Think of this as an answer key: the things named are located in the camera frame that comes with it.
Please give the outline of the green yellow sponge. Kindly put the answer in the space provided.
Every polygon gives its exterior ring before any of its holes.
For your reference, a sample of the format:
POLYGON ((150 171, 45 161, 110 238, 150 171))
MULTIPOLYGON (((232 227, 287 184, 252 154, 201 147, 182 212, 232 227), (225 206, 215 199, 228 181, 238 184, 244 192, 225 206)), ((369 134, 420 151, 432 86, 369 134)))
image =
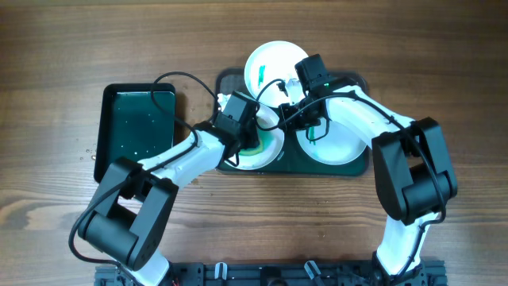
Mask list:
POLYGON ((259 153, 262 153, 272 141, 272 135, 269 132, 260 131, 258 133, 258 142, 259 144, 253 148, 242 149, 239 152, 240 156, 250 157, 255 156, 259 153))

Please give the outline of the white plate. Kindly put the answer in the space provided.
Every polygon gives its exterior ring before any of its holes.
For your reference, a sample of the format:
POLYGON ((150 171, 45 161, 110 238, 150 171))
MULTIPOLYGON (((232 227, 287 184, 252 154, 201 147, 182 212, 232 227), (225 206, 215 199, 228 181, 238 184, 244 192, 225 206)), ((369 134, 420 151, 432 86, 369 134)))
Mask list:
POLYGON ((279 116, 268 106, 260 105, 260 109, 256 113, 256 121, 258 125, 254 125, 258 133, 260 131, 269 132, 272 135, 271 144, 261 153, 245 157, 238 156, 239 162, 237 166, 231 165, 229 162, 225 164, 236 170, 253 171, 268 166, 282 151, 285 134, 281 129, 272 129, 267 131, 269 127, 275 126, 279 122, 279 116))
MULTIPOLYGON (((298 79, 295 65, 308 57, 296 44, 287 41, 271 41, 262 44, 248 58, 244 67, 244 81, 248 92, 256 98, 272 80, 298 79)), ((278 108, 282 93, 277 83, 270 85, 259 101, 265 106, 278 108)))

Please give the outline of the light blue plate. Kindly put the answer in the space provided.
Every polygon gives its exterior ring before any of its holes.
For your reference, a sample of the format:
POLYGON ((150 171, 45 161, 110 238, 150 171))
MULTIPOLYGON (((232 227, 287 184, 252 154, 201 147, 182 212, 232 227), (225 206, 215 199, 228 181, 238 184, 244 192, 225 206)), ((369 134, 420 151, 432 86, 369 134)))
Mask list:
POLYGON ((295 132, 300 147, 313 160, 328 165, 347 164, 367 148, 367 144, 350 129, 333 121, 326 129, 326 122, 321 118, 319 126, 295 132))

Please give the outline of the white plate top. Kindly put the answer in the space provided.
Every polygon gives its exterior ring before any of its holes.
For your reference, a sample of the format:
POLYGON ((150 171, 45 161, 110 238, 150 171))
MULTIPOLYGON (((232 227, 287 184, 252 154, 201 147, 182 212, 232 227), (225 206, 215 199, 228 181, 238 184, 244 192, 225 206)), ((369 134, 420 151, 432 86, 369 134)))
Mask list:
MULTIPOLYGON (((244 67, 244 81, 248 92, 256 98, 272 80, 298 79, 295 65, 308 57, 296 44, 287 41, 271 41, 262 44, 248 58, 244 67)), ((277 83, 270 85, 259 101, 265 106, 278 108, 282 93, 277 83)))

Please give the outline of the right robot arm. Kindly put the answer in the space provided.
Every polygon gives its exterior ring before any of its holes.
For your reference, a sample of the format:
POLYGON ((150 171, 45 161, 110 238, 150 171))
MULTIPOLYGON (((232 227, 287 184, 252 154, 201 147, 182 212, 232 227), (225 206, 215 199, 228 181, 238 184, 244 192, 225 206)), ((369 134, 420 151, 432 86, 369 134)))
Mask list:
POLYGON ((304 94, 282 107, 279 126, 317 126, 322 118, 350 129, 372 152, 375 189, 387 213, 383 240, 374 253, 378 282, 399 284, 415 275, 427 230, 446 218, 458 192, 444 135, 432 118, 415 120, 389 110, 347 77, 329 73, 320 55, 294 66, 304 94))

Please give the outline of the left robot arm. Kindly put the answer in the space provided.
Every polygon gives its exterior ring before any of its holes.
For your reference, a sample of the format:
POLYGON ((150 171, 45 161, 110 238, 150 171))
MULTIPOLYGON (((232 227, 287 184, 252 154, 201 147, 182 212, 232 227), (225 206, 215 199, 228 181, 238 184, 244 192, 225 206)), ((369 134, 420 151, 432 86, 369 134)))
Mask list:
POLYGON ((71 228, 70 251, 81 261, 113 265, 135 285, 161 284, 171 266, 158 246, 178 191, 254 146, 259 108, 234 91, 213 122, 191 127, 176 146, 138 162, 114 161, 71 228))

